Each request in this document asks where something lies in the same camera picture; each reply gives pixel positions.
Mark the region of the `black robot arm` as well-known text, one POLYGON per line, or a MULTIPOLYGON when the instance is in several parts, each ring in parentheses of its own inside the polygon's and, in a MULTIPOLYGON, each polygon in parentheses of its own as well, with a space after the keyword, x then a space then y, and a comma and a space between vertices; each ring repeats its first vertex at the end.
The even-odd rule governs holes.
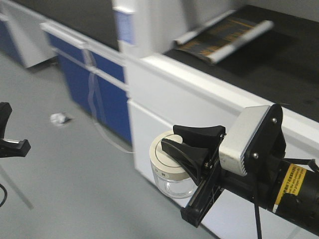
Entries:
POLYGON ((182 218, 197 227, 223 190, 254 204, 257 232, 259 209, 317 235, 319 233, 319 168, 313 159, 284 157, 282 130, 276 125, 260 127, 244 150, 246 175, 222 165, 222 144, 232 139, 223 126, 205 128, 175 125, 182 142, 162 139, 162 150, 191 177, 197 190, 181 209, 182 218))

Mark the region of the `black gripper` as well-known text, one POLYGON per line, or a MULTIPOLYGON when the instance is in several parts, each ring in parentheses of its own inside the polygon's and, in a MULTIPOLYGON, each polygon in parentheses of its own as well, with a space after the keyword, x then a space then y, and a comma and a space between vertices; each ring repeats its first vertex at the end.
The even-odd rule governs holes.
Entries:
POLYGON ((161 140, 161 148, 187 172, 196 186, 199 185, 187 205, 180 210, 181 217, 186 222, 198 227, 223 190, 228 190, 257 206, 254 177, 239 176, 221 167, 216 148, 221 136, 226 133, 225 127, 174 125, 173 132, 181 136, 185 144, 164 138, 161 140), (213 155, 213 167, 202 180, 204 164, 210 154, 208 149, 216 149, 213 155))

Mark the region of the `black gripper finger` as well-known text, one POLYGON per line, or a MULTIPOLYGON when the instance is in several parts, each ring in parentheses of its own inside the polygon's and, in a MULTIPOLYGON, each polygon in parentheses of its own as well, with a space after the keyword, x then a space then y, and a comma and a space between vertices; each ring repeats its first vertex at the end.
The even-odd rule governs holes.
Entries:
POLYGON ((1 102, 0 103, 0 137, 4 138, 4 133, 8 119, 12 113, 12 108, 9 103, 1 102))
POLYGON ((27 139, 22 141, 1 139, 0 140, 0 157, 25 157, 30 151, 31 146, 27 139))

